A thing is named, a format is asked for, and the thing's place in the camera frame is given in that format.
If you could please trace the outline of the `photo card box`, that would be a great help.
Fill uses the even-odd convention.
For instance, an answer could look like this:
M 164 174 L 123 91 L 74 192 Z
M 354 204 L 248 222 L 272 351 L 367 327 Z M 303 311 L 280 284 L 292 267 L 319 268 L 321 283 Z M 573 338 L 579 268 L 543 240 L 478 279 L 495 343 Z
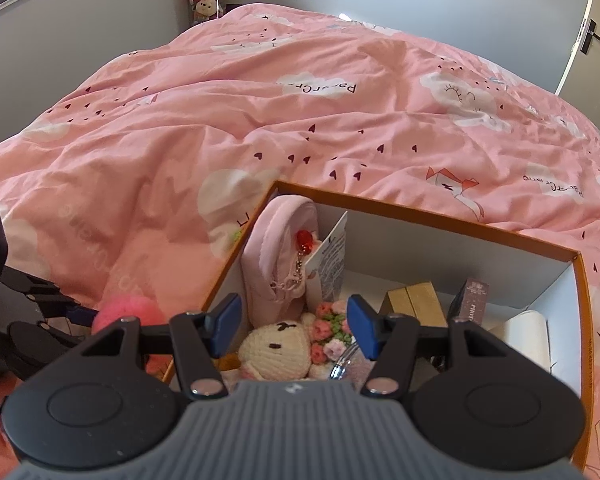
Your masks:
M 468 278 L 452 300 L 446 319 L 449 322 L 470 321 L 481 325 L 486 313 L 489 289 L 485 282 Z

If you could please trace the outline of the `white cream tube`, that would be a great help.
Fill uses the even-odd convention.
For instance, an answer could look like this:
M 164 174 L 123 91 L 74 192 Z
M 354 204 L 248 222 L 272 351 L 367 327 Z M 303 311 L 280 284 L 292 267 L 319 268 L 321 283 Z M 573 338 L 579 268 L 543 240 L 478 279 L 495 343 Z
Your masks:
M 346 260 L 347 223 L 345 211 L 304 264 L 306 306 L 313 313 L 323 302 L 339 298 Z

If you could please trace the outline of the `pink bed duvet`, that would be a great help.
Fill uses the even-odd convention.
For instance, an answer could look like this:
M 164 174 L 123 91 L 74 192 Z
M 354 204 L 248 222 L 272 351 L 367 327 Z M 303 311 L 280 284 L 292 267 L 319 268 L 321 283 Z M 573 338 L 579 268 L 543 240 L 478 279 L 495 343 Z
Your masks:
M 600 132 L 480 56 L 270 4 L 120 55 L 0 144 L 9 263 L 86 304 L 198 310 L 276 180 L 580 252 L 600 478 Z

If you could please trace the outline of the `white long box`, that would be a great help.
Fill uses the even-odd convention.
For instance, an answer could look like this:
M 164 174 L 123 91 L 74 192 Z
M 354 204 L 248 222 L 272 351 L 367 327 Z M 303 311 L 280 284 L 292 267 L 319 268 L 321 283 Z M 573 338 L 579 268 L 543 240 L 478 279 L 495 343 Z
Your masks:
M 489 332 L 543 370 L 550 371 L 550 336 L 546 318 L 541 313 L 532 310 L 521 312 L 490 328 Z

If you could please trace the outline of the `gold gift box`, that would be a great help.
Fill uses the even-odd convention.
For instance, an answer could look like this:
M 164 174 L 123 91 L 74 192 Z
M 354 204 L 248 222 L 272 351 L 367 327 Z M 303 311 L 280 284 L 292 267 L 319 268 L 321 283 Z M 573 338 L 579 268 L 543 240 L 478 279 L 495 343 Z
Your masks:
M 430 282 L 389 290 L 385 294 L 379 313 L 412 316 L 421 326 L 448 326 L 434 285 Z

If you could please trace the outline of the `crochet bear with flowers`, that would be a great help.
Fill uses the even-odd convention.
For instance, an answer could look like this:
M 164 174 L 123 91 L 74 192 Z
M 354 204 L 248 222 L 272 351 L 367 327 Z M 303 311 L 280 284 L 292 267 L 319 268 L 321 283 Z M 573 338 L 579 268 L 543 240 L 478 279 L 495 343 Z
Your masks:
M 322 302 L 298 320 L 255 328 L 237 352 L 240 376 L 260 382 L 329 378 L 354 343 L 346 311 L 344 300 Z

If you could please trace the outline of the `pink pouch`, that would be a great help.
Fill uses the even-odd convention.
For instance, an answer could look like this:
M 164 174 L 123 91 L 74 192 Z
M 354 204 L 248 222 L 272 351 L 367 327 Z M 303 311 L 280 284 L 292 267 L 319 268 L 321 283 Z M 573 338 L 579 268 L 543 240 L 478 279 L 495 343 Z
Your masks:
M 296 320 L 304 308 L 308 256 L 298 246 L 297 234 L 317 234 L 313 200 L 301 195 L 279 195 L 254 222 L 240 265 L 247 293 L 247 312 L 255 328 Z

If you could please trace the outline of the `pink fluffy pompom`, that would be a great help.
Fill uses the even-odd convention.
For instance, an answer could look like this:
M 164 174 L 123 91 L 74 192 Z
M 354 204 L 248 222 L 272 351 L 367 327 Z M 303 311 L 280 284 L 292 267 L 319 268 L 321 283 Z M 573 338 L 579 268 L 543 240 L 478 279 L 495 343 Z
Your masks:
M 123 295 L 102 300 L 94 317 L 91 333 L 95 335 L 120 318 L 138 318 L 143 326 L 161 325 L 166 316 L 155 300 L 144 296 Z

